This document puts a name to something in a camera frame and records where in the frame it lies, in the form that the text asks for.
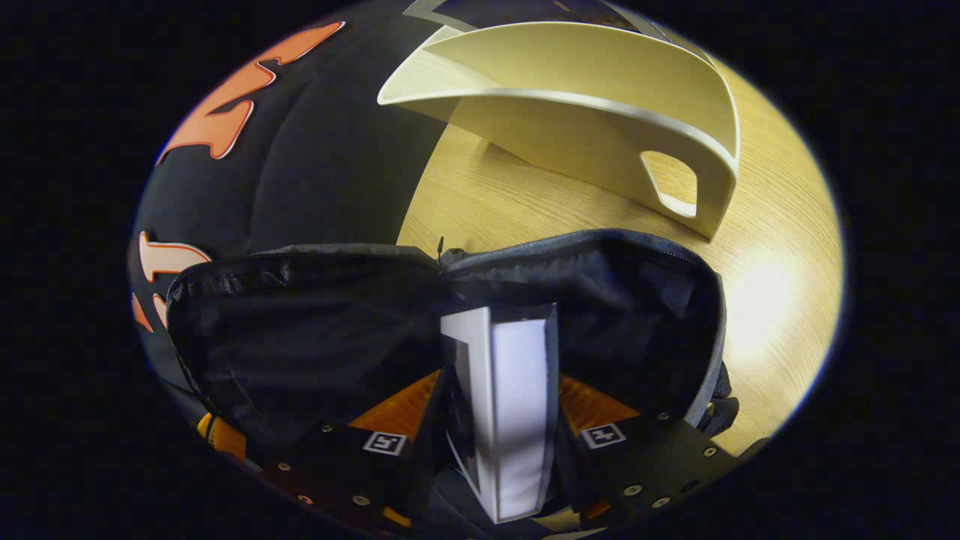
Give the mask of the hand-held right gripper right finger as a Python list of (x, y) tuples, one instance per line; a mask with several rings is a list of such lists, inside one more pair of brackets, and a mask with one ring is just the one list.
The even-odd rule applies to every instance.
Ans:
[(562, 498), (581, 527), (637, 525), (744, 461), (714, 441), (738, 413), (737, 397), (713, 395), (706, 413), (689, 424), (669, 411), (638, 411), (561, 376), (555, 467)]

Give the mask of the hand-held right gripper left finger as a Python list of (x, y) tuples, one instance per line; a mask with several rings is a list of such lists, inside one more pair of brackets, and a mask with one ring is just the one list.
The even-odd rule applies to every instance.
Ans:
[(284, 494), (364, 536), (408, 536), (446, 464), (447, 367), (376, 367), (253, 393), (247, 436)]

